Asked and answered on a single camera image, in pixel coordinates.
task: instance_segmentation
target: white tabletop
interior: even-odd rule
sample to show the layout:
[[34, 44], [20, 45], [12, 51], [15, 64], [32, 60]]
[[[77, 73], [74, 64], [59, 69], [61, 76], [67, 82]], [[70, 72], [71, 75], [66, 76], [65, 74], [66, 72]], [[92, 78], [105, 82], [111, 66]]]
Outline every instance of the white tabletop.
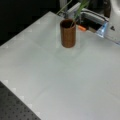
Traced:
[[60, 43], [49, 12], [0, 48], [0, 80], [42, 120], [119, 120], [120, 46], [77, 29]]

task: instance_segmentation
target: cylindrical cup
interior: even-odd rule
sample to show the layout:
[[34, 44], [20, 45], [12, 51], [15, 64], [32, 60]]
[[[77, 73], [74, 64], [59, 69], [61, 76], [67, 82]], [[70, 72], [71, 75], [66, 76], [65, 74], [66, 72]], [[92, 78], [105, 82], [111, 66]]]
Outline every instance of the cylindrical cup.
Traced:
[[65, 19], [60, 23], [61, 43], [66, 48], [71, 48], [76, 42], [76, 23], [72, 19]]

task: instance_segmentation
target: dark floor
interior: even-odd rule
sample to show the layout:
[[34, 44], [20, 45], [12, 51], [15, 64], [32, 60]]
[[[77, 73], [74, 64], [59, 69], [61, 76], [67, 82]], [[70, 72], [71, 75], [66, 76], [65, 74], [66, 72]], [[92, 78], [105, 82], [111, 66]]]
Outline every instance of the dark floor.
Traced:
[[0, 120], [40, 120], [0, 82]]

